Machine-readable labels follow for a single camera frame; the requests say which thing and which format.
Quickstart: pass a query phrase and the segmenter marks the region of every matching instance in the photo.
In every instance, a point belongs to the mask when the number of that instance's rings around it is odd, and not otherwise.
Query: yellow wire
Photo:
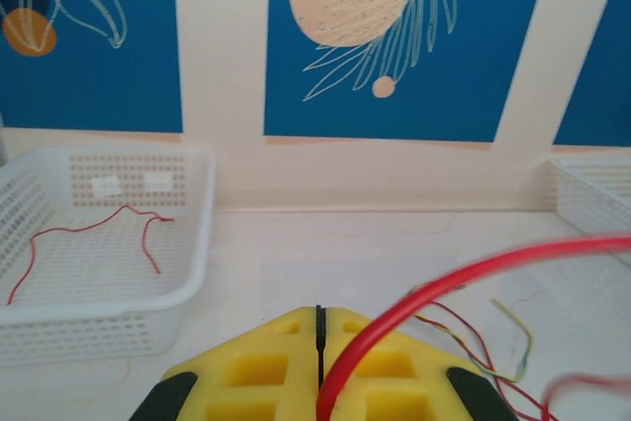
[[[520,317],[518,317],[514,312],[512,312],[511,310],[509,310],[506,306],[504,306],[502,303],[500,303],[498,300],[496,299],[492,299],[491,302],[502,312],[504,313],[504,315],[506,315],[507,317],[509,317],[517,326],[519,326],[524,333],[526,334],[527,337],[527,346],[526,346],[526,351],[524,353],[524,356],[522,357],[520,363],[518,364],[518,369],[517,369],[517,373],[514,377],[510,378],[507,377],[506,375],[500,374],[498,372],[489,370],[486,367],[483,367],[482,365],[480,365],[479,363],[477,363],[477,361],[473,358],[470,357],[471,362],[484,374],[489,375],[491,377],[497,377],[500,378],[502,380],[506,380],[507,382],[511,382],[513,384],[518,384],[523,378],[524,375],[526,374],[526,367],[527,367],[527,362],[528,362],[528,357],[530,356],[530,353],[532,351],[532,346],[534,343],[534,335],[532,334],[532,331],[530,330],[530,328],[526,325],[525,322],[522,321],[522,319]],[[441,330],[442,332],[448,334],[449,336],[451,336],[456,342],[462,344],[464,347],[466,347],[468,350],[469,347],[468,345],[466,345],[466,343],[462,340],[462,338],[457,335],[456,333],[454,333],[453,331],[451,331],[450,329],[445,329],[442,328],[438,325],[434,325],[430,322],[430,324],[432,326],[434,326],[435,328]]]

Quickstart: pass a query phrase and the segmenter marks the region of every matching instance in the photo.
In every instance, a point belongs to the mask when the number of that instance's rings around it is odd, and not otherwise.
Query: plastic basket
[[[631,232],[631,154],[593,153],[552,161],[559,215],[586,234]],[[617,255],[631,264],[631,254]]]
[[[167,350],[183,304],[200,288],[213,211],[216,159],[179,145],[61,147],[0,169],[0,366],[130,357]],[[90,231],[77,229],[121,206]],[[141,243],[155,258],[157,273]]]

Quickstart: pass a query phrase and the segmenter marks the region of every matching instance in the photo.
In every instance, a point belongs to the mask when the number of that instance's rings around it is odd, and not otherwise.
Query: peach circle
[[[396,83],[389,76],[382,76],[373,83],[373,95],[378,99],[389,98],[395,89]]]
[[[57,34],[39,12],[19,8],[2,23],[2,31],[13,49],[25,56],[45,56],[57,44]]]

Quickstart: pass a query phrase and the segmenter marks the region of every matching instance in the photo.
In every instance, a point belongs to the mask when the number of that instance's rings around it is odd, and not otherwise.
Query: red tube
[[[631,250],[631,236],[586,237],[541,244],[509,251],[455,270],[432,281],[399,301],[396,305],[366,326],[346,346],[324,379],[317,398],[317,421],[329,421],[337,395],[364,355],[389,332],[424,306],[437,300],[460,285],[529,263],[562,256]]]

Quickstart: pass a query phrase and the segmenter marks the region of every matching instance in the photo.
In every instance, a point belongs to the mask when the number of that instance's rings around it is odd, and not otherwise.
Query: blue poster
[[[181,132],[175,0],[0,0],[6,126]]]
[[[557,145],[631,146],[631,0],[609,0]]]
[[[270,0],[265,134],[492,142],[536,0]]]

